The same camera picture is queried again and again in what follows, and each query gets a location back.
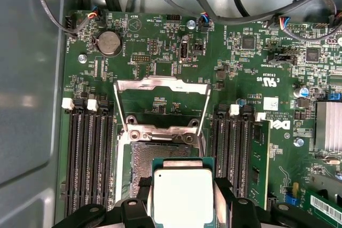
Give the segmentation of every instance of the screw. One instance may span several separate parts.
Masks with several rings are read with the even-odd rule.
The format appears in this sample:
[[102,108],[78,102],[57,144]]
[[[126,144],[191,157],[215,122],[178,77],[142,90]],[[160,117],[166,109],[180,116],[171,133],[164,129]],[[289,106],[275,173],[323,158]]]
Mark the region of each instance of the screw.
[[295,147],[302,147],[304,145],[304,140],[301,139],[300,137],[297,137],[293,144],[295,145]]
[[192,136],[187,136],[185,139],[186,139],[186,141],[188,141],[188,142],[192,142],[192,141],[193,141]]
[[239,203],[243,204],[243,205],[246,205],[246,204],[248,204],[248,201],[246,201],[245,199],[240,199]]
[[287,205],[278,205],[280,210],[288,211],[290,208]]
[[137,130],[131,131],[131,133],[129,135],[130,135],[131,140],[137,140],[140,137],[140,133]]
[[91,208],[89,211],[90,212],[96,212],[96,211],[98,211],[99,209],[98,208]]
[[186,23],[186,27],[188,29],[195,29],[196,28],[196,22],[194,20],[189,20],[187,23]]
[[85,54],[80,54],[78,57],[79,63],[85,64],[87,62],[87,56]]

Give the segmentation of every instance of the blue connector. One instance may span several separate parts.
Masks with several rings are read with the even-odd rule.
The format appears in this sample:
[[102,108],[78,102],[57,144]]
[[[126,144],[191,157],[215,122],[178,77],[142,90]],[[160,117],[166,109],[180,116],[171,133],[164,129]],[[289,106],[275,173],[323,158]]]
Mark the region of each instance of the blue connector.
[[328,100],[341,100],[341,94],[340,93],[329,93],[328,94]]
[[285,194],[285,203],[297,206],[297,201],[298,199],[293,197],[292,193],[288,192],[287,194]]

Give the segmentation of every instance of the green circuit board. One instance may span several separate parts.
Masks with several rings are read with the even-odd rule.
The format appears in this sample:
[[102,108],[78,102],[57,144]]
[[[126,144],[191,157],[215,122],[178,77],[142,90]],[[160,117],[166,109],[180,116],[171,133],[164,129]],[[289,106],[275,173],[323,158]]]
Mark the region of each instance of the green circuit board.
[[[73,16],[79,24],[88,13],[76,11]],[[187,28],[189,20],[196,21],[195,29]],[[115,197],[116,135],[122,129],[113,91],[113,83],[117,80],[139,81],[147,76],[173,76],[186,83],[209,84],[212,90],[203,125],[207,156],[211,155],[213,116],[218,105],[229,108],[242,99],[254,108],[255,113],[265,113],[268,122],[262,123],[263,147],[255,146],[255,150],[252,146],[251,155],[255,158],[251,159],[251,165],[262,162],[258,167],[260,175],[255,177],[254,174],[253,178],[261,182],[255,186],[249,181],[247,195],[263,208],[266,208],[267,193],[275,195],[278,201],[285,201],[285,194],[292,190],[294,182],[304,188],[311,174],[333,177],[340,170],[340,165],[326,164],[314,158],[317,152],[314,136],[315,102],[325,97],[327,92],[340,92],[342,89],[338,77],[342,75],[342,46],[338,44],[342,34],[310,43],[293,40],[278,28],[264,28],[263,22],[225,26],[210,21],[208,31],[201,32],[198,18],[191,17],[167,22],[167,16],[161,14],[109,12],[105,14],[105,21],[107,27],[91,20],[77,38],[67,39],[63,97],[82,99],[92,95],[96,99],[108,100],[112,106],[112,113],[103,121],[111,124],[105,131],[107,144],[104,146],[106,156],[103,157],[109,164],[101,166],[103,169],[97,173],[100,179],[104,176],[107,179],[109,192],[104,197],[108,208],[113,206]],[[317,28],[308,23],[290,23],[288,28],[303,36],[318,36],[327,30],[324,26]],[[112,30],[121,37],[122,50],[115,57],[103,56],[94,44],[94,38],[105,30]],[[189,37],[188,57],[181,60],[179,48],[184,35]],[[295,61],[270,62],[268,56],[272,53],[294,56]],[[86,54],[85,64],[78,61],[80,54]],[[298,100],[293,94],[297,87],[309,89],[309,103],[305,108],[297,107]],[[173,92],[162,87],[152,91],[127,90],[120,95],[126,116],[134,115],[138,123],[164,128],[187,126],[191,119],[199,119],[206,100],[205,96],[197,93]],[[63,110],[58,177],[61,197],[57,200],[57,221],[68,215],[65,186],[68,180],[70,182],[69,142],[72,138],[77,139],[77,132],[71,135],[71,123],[70,113]],[[304,140],[302,147],[293,144],[298,137]],[[131,155],[132,151],[125,149],[127,170],[123,172],[123,198],[129,196]],[[73,179],[80,176],[86,180],[89,170],[77,171]],[[80,200],[71,208],[86,202]]]

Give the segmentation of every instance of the motherboard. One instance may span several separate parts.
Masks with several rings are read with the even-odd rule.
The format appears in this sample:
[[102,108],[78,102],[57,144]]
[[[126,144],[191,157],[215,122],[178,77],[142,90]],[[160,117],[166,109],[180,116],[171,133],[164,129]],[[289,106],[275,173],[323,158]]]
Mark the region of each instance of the motherboard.
[[102,12],[65,52],[56,221],[135,197],[154,158],[213,156],[235,196],[342,225],[341,202],[322,187],[342,179],[342,34],[304,42],[264,22]]

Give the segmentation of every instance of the ram slot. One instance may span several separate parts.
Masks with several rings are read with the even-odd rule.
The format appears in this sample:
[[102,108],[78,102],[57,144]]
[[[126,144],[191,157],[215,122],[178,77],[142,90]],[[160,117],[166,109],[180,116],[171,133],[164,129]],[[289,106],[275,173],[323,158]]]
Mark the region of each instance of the ram slot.
[[228,161],[229,161],[229,120],[225,119],[223,124],[223,141],[222,141],[222,177],[227,177]]
[[240,150],[239,150],[239,168],[238,168],[238,197],[247,196],[247,177],[251,154],[251,125],[250,121],[240,122]]
[[229,120],[229,133],[227,136],[229,136],[227,178],[233,186],[234,195],[236,195],[238,189],[240,125],[235,117]]
[[67,175],[66,175],[66,201],[65,201],[65,216],[72,213],[73,194],[72,181],[74,179],[74,145],[76,143],[78,114],[71,114],[69,121],[69,142],[68,142],[68,159],[67,159]]
[[100,176],[99,176],[99,191],[98,196],[100,197],[100,204],[105,205],[106,199],[105,199],[105,192],[106,192],[106,149],[107,149],[107,139],[108,139],[108,116],[102,116],[101,117],[101,145],[100,145],[100,163],[99,163],[99,170],[100,170]]
[[218,133],[217,133],[217,154],[216,154],[216,169],[217,169],[217,176],[224,177],[224,133],[225,133],[225,120],[219,119],[218,123]]
[[91,203],[100,204],[100,198],[98,198],[98,181],[101,175],[100,172],[100,147],[101,147],[101,118],[96,117],[95,120],[96,131],[94,132],[94,164],[92,165],[93,177],[92,177],[92,201]]
[[86,181],[87,181],[87,152],[88,152],[88,129],[89,129],[89,115],[84,116],[83,125],[83,142],[82,142],[82,153],[80,162],[80,179],[79,179],[79,190],[80,190],[80,207],[86,205]]
[[84,144],[84,121],[85,116],[79,115],[77,121],[77,139],[75,150],[75,177],[74,177],[74,195],[73,195],[73,212],[81,206],[80,190],[82,183],[82,153]]
[[107,122],[107,140],[105,146],[105,179],[104,179],[104,205],[107,210],[110,210],[112,205],[112,195],[110,195],[113,188],[113,170],[112,170],[112,157],[113,157],[113,116],[108,117]]
[[92,138],[94,131],[94,115],[89,114],[85,117],[85,133],[83,148],[83,172],[82,172],[82,206],[89,204],[91,201],[91,162],[92,162]]
[[211,134],[211,157],[215,158],[215,165],[217,165],[217,133],[219,130],[219,119],[216,115],[214,115],[213,125],[212,125],[212,134]]

